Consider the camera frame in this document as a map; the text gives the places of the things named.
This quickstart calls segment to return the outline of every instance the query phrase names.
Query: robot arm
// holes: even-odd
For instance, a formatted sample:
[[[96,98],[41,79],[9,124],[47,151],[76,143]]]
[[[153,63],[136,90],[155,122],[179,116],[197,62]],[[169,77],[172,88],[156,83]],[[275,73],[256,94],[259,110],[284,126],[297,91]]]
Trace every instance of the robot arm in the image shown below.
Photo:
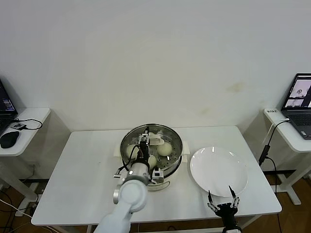
[[[133,212],[145,207],[147,192],[146,185],[141,181],[124,183],[119,190],[119,202],[114,211],[101,220],[94,233],[129,233]]]
[[[149,128],[139,137],[137,159],[125,175],[120,170],[115,177],[120,178],[120,189],[114,192],[114,211],[103,217],[94,233],[129,233],[130,219],[134,212],[143,209],[147,202],[149,183]]]
[[[120,178],[120,184],[115,190],[113,201],[116,204],[114,211],[103,217],[94,233],[129,233],[131,228],[130,219],[134,212],[143,209],[147,202],[147,185],[152,182],[149,176],[149,128],[139,136],[139,152],[136,160],[132,163],[127,173],[120,175],[120,168],[114,175]],[[163,172],[155,170],[157,177],[163,180]],[[208,206],[215,214],[222,218],[224,223],[223,233],[241,233],[242,230],[237,226],[234,215],[238,211],[239,197],[229,186],[233,201],[215,206],[211,194],[208,195]]]

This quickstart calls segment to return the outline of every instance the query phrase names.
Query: white wall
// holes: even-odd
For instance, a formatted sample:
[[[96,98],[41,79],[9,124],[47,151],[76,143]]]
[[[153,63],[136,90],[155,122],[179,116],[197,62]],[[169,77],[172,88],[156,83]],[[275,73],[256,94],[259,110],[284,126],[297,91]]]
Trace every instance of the white wall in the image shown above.
[[[238,125],[255,152],[259,112],[311,72],[310,13],[309,0],[3,0],[0,72],[17,105],[71,131]]]

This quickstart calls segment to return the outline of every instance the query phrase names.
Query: cable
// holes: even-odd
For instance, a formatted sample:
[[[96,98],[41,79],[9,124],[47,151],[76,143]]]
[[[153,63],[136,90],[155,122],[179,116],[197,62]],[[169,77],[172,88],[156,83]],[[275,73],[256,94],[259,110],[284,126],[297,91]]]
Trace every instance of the cable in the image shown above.
[[[123,170],[123,168],[127,169],[127,166],[128,166],[128,165],[130,164],[130,162],[131,162],[132,155],[133,155],[134,149],[135,149],[136,147],[139,149],[140,153],[142,154],[142,151],[141,151],[141,149],[139,148],[139,146],[138,146],[138,145],[134,145],[134,147],[133,147],[133,149],[132,149],[132,152],[131,152],[131,155],[130,155],[130,157],[129,157],[129,159],[128,159],[128,162],[127,162],[126,164],[124,164],[124,160],[123,160],[123,158],[122,158],[123,166],[121,166],[121,167],[118,168],[118,173],[120,173],[120,172]]]
[[[33,120],[33,121],[40,123],[40,126],[38,128],[27,128],[26,126],[24,126],[23,128],[20,128],[19,130],[38,130],[38,129],[42,128],[42,126],[43,126],[42,122],[39,120],[36,120],[36,119],[20,120],[20,119],[16,118],[15,120],[12,120],[11,122],[22,122],[22,121],[29,121],[29,120]]]
[[[273,137],[273,134],[274,134],[275,130],[277,129],[277,127],[278,127],[280,124],[282,124],[282,123],[284,123],[284,122],[289,122],[289,121],[290,121],[290,120],[282,121],[282,122],[278,123],[278,124],[274,127],[274,129],[273,129],[273,131],[272,131],[272,134],[271,134],[271,136],[270,136],[270,139],[269,139],[268,144],[265,145],[264,148],[263,148],[263,150],[262,150],[261,156],[260,156],[259,161],[258,161],[259,166],[261,166],[261,164],[263,163],[263,161],[264,161],[264,160],[266,159],[266,157],[268,156],[268,152],[269,152],[269,149],[270,149],[270,142],[271,142],[271,139],[272,139],[272,137]]]
[[[274,129],[273,129],[273,131],[272,131],[272,134],[271,134],[271,136],[270,136],[269,142],[268,142],[268,146],[270,145],[272,136],[273,136],[274,131],[276,130],[276,128],[277,128],[280,124],[282,124],[282,123],[284,123],[284,122],[289,122],[289,121],[290,121],[289,119],[288,119],[288,120],[285,120],[285,121],[282,121],[282,122],[278,123],[278,124],[274,127]]]
[[[28,216],[28,217],[30,217],[30,218],[33,218],[33,217],[31,217],[30,215],[21,212],[18,208],[16,208],[16,207],[10,205],[9,203],[6,203],[4,200],[1,200],[1,199],[0,199],[0,201],[3,202],[4,204],[7,204],[7,205],[11,206],[12,208],[16,209],[17,211],[19,211],[19,212],[22,213],[23,215],[26,215],[26,216]]]
[[[272,161],[273,166],[274,166],[274,171],[276,172],[276,164],[275,164],[275,162],[273,161],[273,159],[271,159],[271,158],[268,157],[268,156],[266,156],[266,158]],[[275,195],[276,195],[276,198],[277,198],[277,184],[276,184]],[[280,224],[280,217],[279,217],[278,214],[277,214],[277,221],[278,221],[278,227],[279,227],[279,229],[280,229],[280,232],[282,233],[282,228],[281,228],[281,224]]]
[[[33,208],[33,207],[31,206],[31,207],[27,207],[27,208],[23,208],[23,209],[19,209],[19,210],[28,210],[31,208]],[[17,212],[17,210],[12,210],[12,211],[0,210],[0,212],[12,213],[12,212]]]
[[[27,177],[26,179],[24,179],[23,181],[21,181],[22,183],[24,183],[26,180],[28,180],[29,178],[31,178],[32,176],[35,175],[35,165],[33,165],[33,174],[30,177]]]
[[[3,193],[3,194],[9,199],[9,201],[10,201],[11,204],[13,204],[12,199],[9,197],[9,195],[7,195],[5,192],[2,192],[1,190],[0,190],[0,192]],[[12,216],[12,212],[10,212],[9,218],[8,218],[8,220],[6,221],[5,227],[4,227],[4,229],[3,229],[3,233],[5,233],[5,231],[6,231],[7,228],[11,229],[11,228],[10,228],[11,226],[8,227],[8,224],[9,224],[9,222],[10,222],[11,216]]]
[[[21,227],[23,227],[23,226],[25,226],[25,225],[27,225],[27,224],[29,224],[29,223],[30,223],[30,222],[26,222],[26,223],[24,223],[23,225],[21,225],[21,226],[15,228],[14,230],[11,230],[11,231],[8,232],[8,233],[12,233],[12,232],[16,231],[17,229],[19,229],[19,228],[21,228]]]
[[[268,135],[269,135],[269,133],[270,133],[272,127],[273,127],[277,122],[280,122],[280,121],[282,121],[282,120],[288,121],[289,118],[285,118],[285,119],[281,119],[281,120],[277,120],[276,122],[273,122],[273,123],[271,124],[271,126],[270,126],[270,129],[269,129],[267,135],[265,136],[264,140],[262,141],[262,144],[266,141],[266,139],[267,139],[267,137],[268,137]]]
[[[45,229],[45,230],[47,230],[47,231],[49,231],[49,232],[51,232],[51,233],[53,233],[50,229],[47,229],[47,227],[42,227],[43,229]]]

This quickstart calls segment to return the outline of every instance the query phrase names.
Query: white table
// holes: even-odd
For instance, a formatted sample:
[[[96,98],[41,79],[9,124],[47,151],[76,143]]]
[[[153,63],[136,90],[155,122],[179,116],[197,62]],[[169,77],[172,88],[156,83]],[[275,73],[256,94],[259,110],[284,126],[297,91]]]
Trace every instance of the white table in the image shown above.
[[[280,110],[276,108],[266,108],[264,110],[264,114],[269,119],[271,123],[280,123],[281,119],[285,119],[286,117],[281,113]],[[298,131],[292,126],[291,123],[286,122],[280,124],[276,129],[289,147],[298,153],[309,153],[311,152],[311,140],[305,140],[298,133]],[[290,157],[285,159],[282,166],[286,162],[288,162]],[[289,197],[291,198],[294,205],[300,205],[301,201],[295,191],[292,188],[292,185],[296,183],[300,178],[306,175],[311,170],[311,156],[306,156],[301,159],[301,162],[296,167],[296,171],[286,178],[283,174],[278,174],[279,179],[282,181],[282,184],[277,186],[277,192],[287,192]]]
[[[237,127],[175,130],[183,141],[187,141],[191,155],[200,148],[218,146],[244,159],[249,182],[245,191],[239,195],[241,202],[236,216],[255,217],[248,219],[242,227],[260,215],[281,211],[281,205]],[[32,223],[38,226],[94,225],[110,213],[115,207],[112,194],[118,182],[113,174],[121,164],[119,158],[113,157],[113,153],[127,132],[73,132],[52,173]],[[133,214],[132,222],[216,218],[207,208],[206,193],[192,179],[189,162],[182,163],[179,169],[178,178],[168,188],[148,193],[145,208]],[[223,203],[231,202],[232,198],[213,197],[213,200],[215,203]]]
[[[32,118],[39,120],[43,123],[47,118],[47,116],[50,114],[50,109],[24,108],[24,109],[17,109],[17,112],[18,116],[16,118],[19,118],[20,120]],[[40,126],[40,124],[35,121],[25,121],[23,123],[26,124],[28,128],[37,128]],[[10,128],[10,126],[3,132],[3,134],[12,131],[17,131],[15,129]],[[8,156],[12,157],[12,156],[19,156],[20,154],[22,154],[37,131],[38,130],[20,131],[19,137],[14,146],[7,149],[3,149],[0,147],[0,157],[8,157]],[[21,202],[19,209],[26,208],[29,202],[37,200],[38,196],[36,193],[34,193],[34,190],[37,188],[38,183],[32,183],[30,187],[27,187],[21,181],[19,181],[19,179],[6,167],[6,165],[3,162],[0,162],[0,178],[25,196],[25,199]],[[16,216],[22,216],[22,214],[16,212]]]

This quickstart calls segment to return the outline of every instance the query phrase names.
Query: black cable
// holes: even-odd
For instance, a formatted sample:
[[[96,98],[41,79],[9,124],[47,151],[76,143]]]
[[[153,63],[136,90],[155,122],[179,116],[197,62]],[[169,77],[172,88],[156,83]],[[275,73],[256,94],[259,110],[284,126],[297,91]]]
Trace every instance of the black cable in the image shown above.
[[[264,148],[263,148],[263,150],[262,150],[262,153],[261,153],[261,155],[260,155],[260,158],[259,158],[259,160],[258,160],[259,166],[261,166],[261,164],[263,163],[263,161],[264,161],[264,160],[266,159],[266,157],[268,156],[268,152],[269,152],[269,150],[270,150],[270,142],[271,142],[271,139],[272,139],[272,137],[273,137],[273,134],[274,134],[275,130],[277,129],[277,127],[278,127],[280,124],[282,124],[282,123],[284,123],[284,122],[289,122],[289,121],[290,121],[290,120],[282,121],[282,122],[278,123],[278,124],[274,127],[274,129],[273,129],[273,131],[272,131],[272,134],[271,134],[271,136],[270,136],[269,142],[268,142],[267,145],[264,146]]]
[[[20,120],[18,118],[16,118],[15,120],[12,120],[12,122],[22,122],[22,121],[28,121],[28,120],[33,120],[33,121],[36,121],[36,122],[39,122],[40,123],[40,126],[38,128],[34,128],[34,129],[31,129],[31,128],[27,128],[26,126],[24,128],[22,128],[21,130],[38,130],[38,129],[41,129],[43,124],[41,121],[39,120],[36,120],[36,119],[26,119],[26,120]]]
[[[270,157],[268,157],[268,156],[266,156],[266,158],[272,161],[273,166],[274,166],[274,171],[276,172],[276,164],[275,164],[275,162],[273,161],[273,159],[270,158]],[[276,195],[276,198],[277,198],[277,184],[276,184],[275,195]],[[281,228],[281,224],[280,224],[280,217],[279,217],[278,214],[277,214],[277,221],[278,221],[278,227],[279,227],[279,229],[280,229],[280,232],[282,233],[282,228]]]
[[[135,149],[136,147],[139,149],[139,146],[138,146],[138,145],[134,145],[134,147],[133,147],[133,149],[132,149],[132,152],[131,152],[131,155],[130,155],[130,158],[129,158],[129,160],[128,160],[128,162],[127,162],[126,164],[124,164],[124,160],[123,160],[123,158],[122,158],[123,166],[121,166],[121,167],[118,168],[118,171],[119,171],[119,172],[122,171],[123,168],[127,169],[127,166],[128,166],[128,165],[130,164],[130,162],[131,162],[132,155],[133,155],[134,149]]]
[[[3,193],[3,194],[9,199],[10,204],[13,205],[13,202],[12,202],[12,199],[10,198],[10,196],[7,195],[5,192],[3,192],[3,191],[1,191],[1,190],[0,190],[0,192]],[[11,216],[12,216],[12,212],[10,212],[10,216],[9,216],[9,218],[8,218],[6,224],[5,224],[5,227],[4,227],[4,229],[3,229],[3,233],[5,233],[5,231],[6,231],[7,228],[9,228],[10,230],[12,229],[12,228],[11,228],[12,226],[8,227],[8,224],[9,224],[9,222],[10,222]]]
[[[276,130],[276,128],[280,125],[280,124],[282,124],[282,123],[284,123],[284,122],[289,122],[290,120],[285,120],[285,121],[282,121],[282,122],[280,122],[280,123],[278,123],[275,127],[274,127],[274,129],[273,129],[273,131],[272,131],[272,134],[271,134],[271,136],[270,136],[270,139],[269,139],[269,142],[268,142],[268,146],[270,145],[270,142],[271,142],[271,139],[272,139],[272,136],[273,136],[273,134],[274,134],[274,131]]]

